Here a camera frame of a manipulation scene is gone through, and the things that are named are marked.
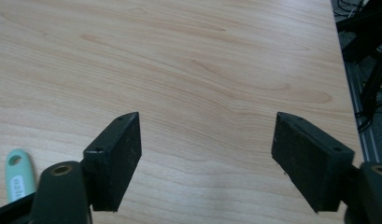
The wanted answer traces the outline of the grey metal rail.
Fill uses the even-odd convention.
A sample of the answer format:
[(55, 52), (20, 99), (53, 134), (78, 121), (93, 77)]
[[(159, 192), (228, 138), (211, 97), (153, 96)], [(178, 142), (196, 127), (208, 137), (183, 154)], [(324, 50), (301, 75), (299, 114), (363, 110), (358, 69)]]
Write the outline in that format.
[(345, 63), (347, 82), (354, 109), (354, 117), (361, 141), (361, 151), (365, 161), (381, 162), (373, 132), (373, 116), (366, 115), (361, 105), (361, 91), (363, 88), (362, 74), (354, 63)]

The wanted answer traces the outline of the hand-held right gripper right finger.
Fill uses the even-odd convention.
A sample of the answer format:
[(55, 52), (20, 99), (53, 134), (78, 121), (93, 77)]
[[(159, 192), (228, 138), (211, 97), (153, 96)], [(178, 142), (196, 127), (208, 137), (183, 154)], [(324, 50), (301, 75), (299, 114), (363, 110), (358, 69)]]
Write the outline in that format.
[(338, 209), (341, 180), (355, 155), (352, 149), (308, 120), (279, 112), (271, 153), (315, 212)]

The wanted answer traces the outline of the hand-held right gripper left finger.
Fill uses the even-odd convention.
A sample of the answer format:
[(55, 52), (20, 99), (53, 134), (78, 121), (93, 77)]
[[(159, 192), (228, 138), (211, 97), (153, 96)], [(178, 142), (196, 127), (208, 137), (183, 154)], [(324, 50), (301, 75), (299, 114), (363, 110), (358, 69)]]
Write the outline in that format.
[(119, 116), (83, 151), (94, 211), (117, 212), (142, 156), (139, 113)]

